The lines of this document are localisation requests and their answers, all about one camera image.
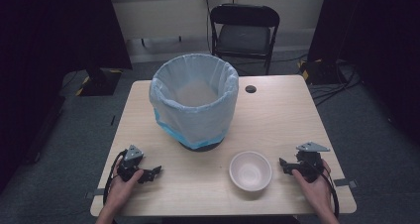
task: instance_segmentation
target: table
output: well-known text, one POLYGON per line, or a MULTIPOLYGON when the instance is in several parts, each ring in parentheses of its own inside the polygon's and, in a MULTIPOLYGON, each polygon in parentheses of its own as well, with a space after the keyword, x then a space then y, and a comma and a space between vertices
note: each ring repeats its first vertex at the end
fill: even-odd
MULTIPOLYGON (((284 174, 282 157, 295 163, 296 146, 313 141, 331 149, 322 158, 333 179, 344 178, 319 114, 299 75, 240 77, 240 91, 230 130, 222 144, 204 153, 190 152, 156 123, 149 101, 150 81, 133 84, 98 188, 103 188, 118 153, 131 144, 145 153, 141 168, 162 166, 153 182, 136 186, 121 211, 127 216, 265 215, 313 213, 293 176, 284 174), (253 85, 256 93, 247 93, 253 85), (273 168, 270 185, 245 192, 230 180, 231 158, 242 151, 263 154, 273 168)), ((356 211, 348 186, 336 188, 341 213, 356 211)), ((91 213, 97 216, 102 196, 91 213)))

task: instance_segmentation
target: trash can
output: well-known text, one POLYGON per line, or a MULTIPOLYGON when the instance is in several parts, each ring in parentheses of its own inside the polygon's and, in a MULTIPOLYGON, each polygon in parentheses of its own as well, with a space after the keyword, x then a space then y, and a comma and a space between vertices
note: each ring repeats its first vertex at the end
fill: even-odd
POLYGON ((213 149, 229 130, 238 79, 235 69, 215 56, 171 59, 156 72, 150 87, 157 123, 188 150, 213 149))

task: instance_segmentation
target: black chair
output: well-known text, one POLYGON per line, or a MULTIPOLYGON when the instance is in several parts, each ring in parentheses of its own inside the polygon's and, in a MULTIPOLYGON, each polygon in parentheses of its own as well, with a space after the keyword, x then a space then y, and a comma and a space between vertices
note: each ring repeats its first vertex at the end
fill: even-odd
POLYGON ((265 75, 268 75, 280 23, 280 17, 273 9, 266 6, 222 4, 212 9, 210 23, 213 56, 265 59, 265 75), (219 35, 216 25, 222 25, 219 35))

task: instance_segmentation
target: gray carpet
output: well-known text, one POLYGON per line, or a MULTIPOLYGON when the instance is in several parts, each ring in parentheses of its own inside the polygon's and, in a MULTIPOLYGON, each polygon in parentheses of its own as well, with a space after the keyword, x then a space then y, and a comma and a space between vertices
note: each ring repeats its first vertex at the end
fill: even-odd
MULTIPOLYGON (((294 74, 296 62, 281 61, 305 51, 276 53, 270 74, 294 74)), ((226 58, 242 75, 263 75, 260 63, 226 58)), ((76 97, 85 71, 68 74, 61 91, 66 100, 41 159, 20 166, 0 196, 0 223, 94 223, 91 200, 112 144, 131 84, 151 79, 162 62, 133 64, 124 71, 113 96, 76 97)), ((351 65, 341 67, 346 77, 351 65)), ((352 80, 355 84, 359 78, 352 80)), ((310 86, 319 97, 339 85, 310 86)), ((320 103, 326 97, 315 99, 320 103)), ((341 91, 318 107, 337 157, 349 180, 358 187, 354 214, 341 223, 418 223, 420 220, 420 146, 387 121, 386 109, 362 83, 341 91)), ((159 218, 118 218, 120 224, 159 222, 159 218)), ((301 223, 319 223, 315 216, 299 216, 301 223)))

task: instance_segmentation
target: chair backrest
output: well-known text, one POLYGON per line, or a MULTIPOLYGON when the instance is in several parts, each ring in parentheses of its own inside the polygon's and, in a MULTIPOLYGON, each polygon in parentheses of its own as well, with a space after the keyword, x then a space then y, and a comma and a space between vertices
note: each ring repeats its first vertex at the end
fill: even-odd
POLYGON ((267 6, 222 4, 212 9, 211 24, 278 27, 280 17, 267 6))

